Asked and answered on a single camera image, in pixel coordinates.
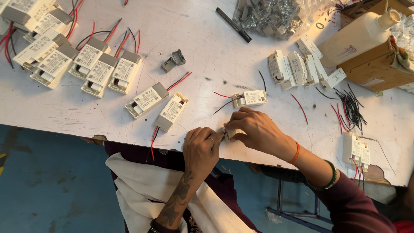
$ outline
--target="bangle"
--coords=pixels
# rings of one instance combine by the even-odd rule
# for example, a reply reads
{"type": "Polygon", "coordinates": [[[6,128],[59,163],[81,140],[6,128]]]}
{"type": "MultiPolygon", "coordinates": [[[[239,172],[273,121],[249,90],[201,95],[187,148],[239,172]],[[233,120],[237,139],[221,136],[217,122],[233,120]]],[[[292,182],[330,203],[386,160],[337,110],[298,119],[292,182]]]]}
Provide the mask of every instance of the bangle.
{"type": "Polygon", "coordinates": [[[326,186],[321,187],[321,188],[318,188],[318,187],[315,187],[315,186],[311,185],[309,183],[309,180],[306,179],[306,181],[307,181],[307,183],[308,183],[308,185],[309,185],[310,188],[313,188],[315,190],[327,190],[327,189],[331,188],[335,184],[335,180],[336,180],[337,175],[338,175],[337,170],[336,170],[336,167],[333,165],[333,163],[329,162],[328,160],[325,160],[325,161],[327,163],[329,163],[329,165],[331,165],[332,172],[334,173],[333,176],[332,176],[332,180],[326,186]]]}
{"type": "Polygon", "coordinates": [[[290,161],[290,162],[288,162],[288,163],[290,163],[290,164],[292,164],[292,163],[294,163],[294,162],[296,162],[296,160],[298,159],[298,157],[299,157],[299,151],[300,151],[300,146],[299,146],[299,143],[297,142],[297,141],[295,141],[296,142],[296,145],[298,146],[298,150],[296,151],[296,154],[295,154],[295,157],[293,157],[293,159],[290,161]]]}
{"type": "Polygon", "coordinates": [[[156,218],[154,218],[154,219],[151,221],[151,223],[149,224],[149,230],[150,230],[150,231],[152,231],[153,233],[161,233],[161,232],[159,232],[159,231],[155,230],[155,228],[152,226],[152,225],[154,224],[155,220],[156,220],[156,218]]]}

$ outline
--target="white plastic bottle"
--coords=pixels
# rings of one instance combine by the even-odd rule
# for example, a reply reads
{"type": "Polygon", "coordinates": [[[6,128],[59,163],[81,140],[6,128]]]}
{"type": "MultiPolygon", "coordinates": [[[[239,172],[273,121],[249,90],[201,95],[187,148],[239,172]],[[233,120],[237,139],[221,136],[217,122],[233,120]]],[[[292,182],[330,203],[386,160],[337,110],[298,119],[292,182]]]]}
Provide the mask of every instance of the white plastic bottle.
{"type": "Polygon", "coordinates": [[[334,67],[385,43],[390,27],[399,21],[401,16],[396,10],[383,15],[365,13],[318,46],[323,55],[320,62],[334,67]]]}

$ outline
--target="orange bracelet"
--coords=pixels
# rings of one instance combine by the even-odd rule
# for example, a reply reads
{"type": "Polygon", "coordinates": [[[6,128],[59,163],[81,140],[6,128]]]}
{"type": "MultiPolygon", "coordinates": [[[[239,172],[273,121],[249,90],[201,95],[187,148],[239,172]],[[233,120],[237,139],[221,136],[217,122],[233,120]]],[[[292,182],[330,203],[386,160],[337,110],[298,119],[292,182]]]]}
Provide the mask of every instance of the orange bracelet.
{"type": "Polygon", "coordinates": [[[296,142],[296,145],[298,146],[298,150],[296,151],[296,154],[295,154],[295,157],[290,161],[290,162],[288,162],[288,163],[290,163],[290,164],[292,164],[292,163],[294,163],[294,162],[296,162],[296,160],[298,159],[298,157],[299,157],[299,151],[300,151],[300,146],[299,146],[299,143],[297,142],[297,141],[295,141],[296,142]]]}

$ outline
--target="floor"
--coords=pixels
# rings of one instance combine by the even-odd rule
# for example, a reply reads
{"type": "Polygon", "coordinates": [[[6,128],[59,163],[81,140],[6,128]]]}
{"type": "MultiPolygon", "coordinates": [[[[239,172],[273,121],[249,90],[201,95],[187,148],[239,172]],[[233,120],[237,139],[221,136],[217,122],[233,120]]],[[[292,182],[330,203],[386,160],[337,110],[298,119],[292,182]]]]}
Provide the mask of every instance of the floor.
{"type": "MultiPolygon", "coordinates": [[[[0,175],[2,232],[123,232],[103,147],[75,136],[0,125],[0,166],[2,154],[8,155],[0,175]]],[[[278,224],[268,219],[265,209],[276,208],[278,180],[239,161],[220,159],[217,167],[234,175],[238,204],[258,230],[315,232],[287,219],[278,224]]],[[[308,187],[285,183],[284,211],[312,211],[313,202],[308,187]]],[[[329,217],[324,206],[321,215],[329,217]]]]}

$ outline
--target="maroon sleeve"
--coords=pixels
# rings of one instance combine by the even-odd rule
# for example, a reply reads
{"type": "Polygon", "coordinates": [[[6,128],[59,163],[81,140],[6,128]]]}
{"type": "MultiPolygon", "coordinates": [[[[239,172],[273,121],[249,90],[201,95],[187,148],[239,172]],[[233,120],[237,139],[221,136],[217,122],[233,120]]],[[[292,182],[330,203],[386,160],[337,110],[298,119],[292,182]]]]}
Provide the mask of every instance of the maroon sleeve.
{"type": "Polygon", "coordinates": [[[396,233],[393,224],[379,214],[371,199],[341,172],[338,182],[328,190],[314,190],[330,211],[332,232],[396,233]]]}
{"type": "MultiPolygon", "coordinates": [[[[179,229],[171,230],[161,226],[160,224],[156,223],[155,221],[152,223],[152,227],[160,233],[180,233],[179,229]]],[[[148,230],[148,233],[154,233],[151,229],[148,230]]]]}

